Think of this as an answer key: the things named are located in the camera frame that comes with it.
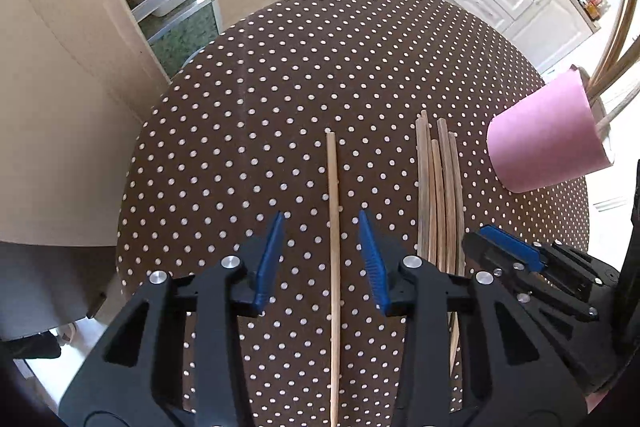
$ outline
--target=wooden stick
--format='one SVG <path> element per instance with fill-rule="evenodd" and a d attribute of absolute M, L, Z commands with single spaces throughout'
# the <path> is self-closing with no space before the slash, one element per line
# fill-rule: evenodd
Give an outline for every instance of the wooden stick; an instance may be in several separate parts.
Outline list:
<path fill-rule="evenodd" d="M 431 147 L 431 132 L 429 130 L 429 118 L 423 109 L 421 117 L 427 119 L 427 138 L 429 146 L 429 254 L 427 260 L 434 266 L 438 265 L 438 220 L 436 215 L 436 180 L 433 176 L 433 148 Z"/>
<path fill-rule="evenodd" d="M 431 156 L 433 157 L 433 177 L 436 187 L 436 230 L 437 249 L 436 266 L 443 273 L 447 271 L 447 237 L 445 233 L 445 203 L 444 203 L 444 181 L 442 179 L 442 163 L 440 161 L 440 147 L 438 140 L 431 140 Z"/>
<path fill-rule="evenodd" d="M 415 121 L 415 140 L 418 150 L 418 256 L 429 257 L 429 132 L 423 116 Z"/>
<path fill-rule="evenodd" d="M 456 271 L 455 274 L 463 277 L 465 274 L 465 253 L 462 251 L 462 238 L 465 235 L 465 211 L 462 196 L 462 177 L 460 176 L 460 158 L 458 156 L 458 144 L 455 133 L 449 133 L 449 147 L 451 149 L 451 162 L 453 164 L 453 182 L 456 192 Z"/>
<path fill-rule="evenodd" d="M 326 134 L 326 161 L 329 178 L 329 224 L 331 265 L 331 393 L 329 418 L 338 425 L 340 380 L 340 209 L 338 201 L 338 160 L 335 133 Z"/>
<path fill-rule="evenodd" d="M 605 71 L 595 85 L 587 93 L 589 100 L 597 98 L 611 87 L 640 57 L 640 39 L 636 39 L 631 47 L 622 55 L 608 71 Z"/>
<path fill-rule="evenodd" d="M 620 6 L 618 6 L 618 13 L 616 14 L 616 20 L 614 22 L 613 29 L 611 30 L 611 35 L 609 35 L 609 40 L 607 41 L 607 45 L 604 47 L 604 52 L 602 53 L 602 57 L 600 57 L 598 65 L 593 70 L 591 80 L 587 84 L 586 90 L 589 90 L 594 85 L 594 83 L 596 83 L 598 77 L 602 74 L 604 65 L 609 60 L 609 55 L 611 54 L 613 43 L 616 41 L 616 36 L 618 35 L 618 31 L 620 30 L 620 21 L 622 20 L 622 15 L 625 12 L 625 2 L 626 0 L 620 0 Z"/>
<path fill-rule="evenodd" d="M 625 45 L 626 38 L 629 35 L 629 28 L 631 28 L 631 21 L 634 18 L 637 4 L 638 0 L 629 0 L 629 2 L 626 4 L 625 14 L 622 17 L 620 28 L 616 33 L 616 38 L 611 47 L 609 57 L 606 58 L 605 63 L 602 67 L 602 74 L 606 74 L 610 70 L 610 68 L 612 68 L 613 65 L 618 61 L 618 57 L 620 57 L 622 48 Z M 601 75 L 598 76 L 595 82 L 599 82 L 600 77 Z"/>
<path fill-rule="evenodd" d="M 444 182 L 445 201 L 445 259 L 447 273 L 456 272 L 456 252 L 458 248 L 458 231 L 456 229 L 456 189 L 454 184 L 453 163 L 451 162 L 451 145 L 447 121 L 438 118 L 438 137 L 440 146 L 440 162 L 442 163 L 442 179 Z"/>
<path fill-rule="evenodd" d="M 627 105 L 633 102 L 634 98 L 638 96 L 638 94 L 640 94 L 640 82 L 637 82 L 634 88 L 629 92 L 628 95 L 626 95 L 622 102 L 620 102 L 607 116 L 605 116 L 598 122 L 598 124 L 596 125 L 598 136 L 601 136 L 602 131 L 607 128 L 607 125 L 609 125 Z"/>
<path fill-rule="evenodd" d="M 451 314 L 451 336 L 449 339 L 449 371 L 453 373 L 454 363 L 456 363 L 456 350 L 460 341 L 460 325 L 458 324 L 458 314 Z"/>
<path fill-rule="evenodd" d="M 465 253 L 462 250 L 462 238 L 465 235 L 465 212 L 462 197 L 462 177 L 460 176 L 460 158 L 458 156 L 458 144 L 455 133 L 449 133 L 449 148 L 451 151 L 451 163 L 453 165 L 453 181 L 456 195 L 456 271 L 455 274 L 464 277 Z M 453 373 L 456 362 L 456 350 L 460 342 L 460 325 L 458 314 L 453 313 L 451 338 L 449 340 L 449 368 Z"/>

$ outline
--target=pink cup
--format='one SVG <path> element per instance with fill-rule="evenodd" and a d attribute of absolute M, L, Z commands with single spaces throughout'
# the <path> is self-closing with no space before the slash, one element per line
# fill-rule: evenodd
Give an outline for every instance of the pink cup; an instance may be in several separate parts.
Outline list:
<path fill-rule="evenodd" d="M 578 71 L 561 74 L 496 116 L 486 142 L 494 171 L 511 192 L 548 187 L 612 165 Z"/>

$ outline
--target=wall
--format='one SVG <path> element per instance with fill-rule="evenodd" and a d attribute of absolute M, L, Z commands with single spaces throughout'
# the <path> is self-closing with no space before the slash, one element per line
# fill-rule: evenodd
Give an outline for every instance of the wall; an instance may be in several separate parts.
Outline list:
<path fill-rule="evenodd" d="M 114 245 L 167 77 L 124 0 L 0 0 L 0 239 Z"/>

